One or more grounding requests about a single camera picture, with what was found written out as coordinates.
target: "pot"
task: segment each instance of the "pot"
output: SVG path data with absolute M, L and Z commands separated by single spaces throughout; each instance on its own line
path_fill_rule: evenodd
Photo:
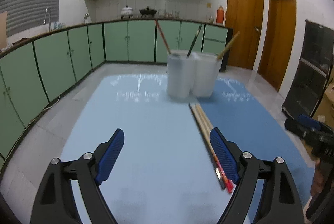
M 133 15 L 132 8 L 126 5 L 126 6 L 121 10 L 121 15 L 122 15 L 122 16 Z

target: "bottle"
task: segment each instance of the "bottle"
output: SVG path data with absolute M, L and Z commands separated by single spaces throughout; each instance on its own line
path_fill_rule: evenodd
M 222 6 L 219 6 L 218 10 L 217 10 L 217 19 L 216 19 L 216 24 L 221 24 L 223 25 L 223 21 L 224 21 L 224 8 Z

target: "tiled floor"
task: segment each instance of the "tiled floor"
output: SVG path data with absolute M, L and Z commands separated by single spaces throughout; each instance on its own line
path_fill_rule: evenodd
M 87 101 L 105 76 L 115 74 L 166 74 L 165 66 L 135 64 L 105 64 L 88 76 L 80 85 L 62 98 L 31 129 L 16 150 L 0 183 L 0 191 L 23 223 L 30 221 L 37 188 L 43 174 L 62 149 Z M 220 77 L 237 79 L 269 111 L 284 128 L 285 116 L 281 112 L 284 99 L 261 76 L 248 69 L 228 67 Z M 298 138 L 287 132 L 309 166 L 313 165 Z

